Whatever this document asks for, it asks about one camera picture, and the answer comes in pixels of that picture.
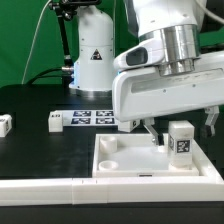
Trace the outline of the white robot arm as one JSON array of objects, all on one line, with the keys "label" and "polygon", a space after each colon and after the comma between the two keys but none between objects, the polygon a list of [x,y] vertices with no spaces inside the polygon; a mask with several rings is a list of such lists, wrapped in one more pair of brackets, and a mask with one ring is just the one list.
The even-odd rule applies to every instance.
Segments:
[{"label": "white robot arm", "polygon": [[130,31],[139,43],[113,55],[113,22],[89,3],[80,7],[78,60],[74,82],[79,95],[112,93],[118,129],[132,131],[141,120],[197,109],[214,129],[224,104],[224,51],[201,54],[199,32],[207,0],[124,0]]}]

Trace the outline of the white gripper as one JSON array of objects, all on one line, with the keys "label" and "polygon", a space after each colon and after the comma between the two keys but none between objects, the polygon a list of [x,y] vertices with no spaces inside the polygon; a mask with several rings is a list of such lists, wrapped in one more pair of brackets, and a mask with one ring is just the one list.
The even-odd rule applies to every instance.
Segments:
[{"label": "white gripper", "polygon": [[205,133],[215,135],[219,105],[224,105],[224,51],[203,54],[193,72],[160,76],[156,67],[124,71],[112,86],[114,116],[121,122],[144,119],[159,145],[154,117],[205,109]]}]

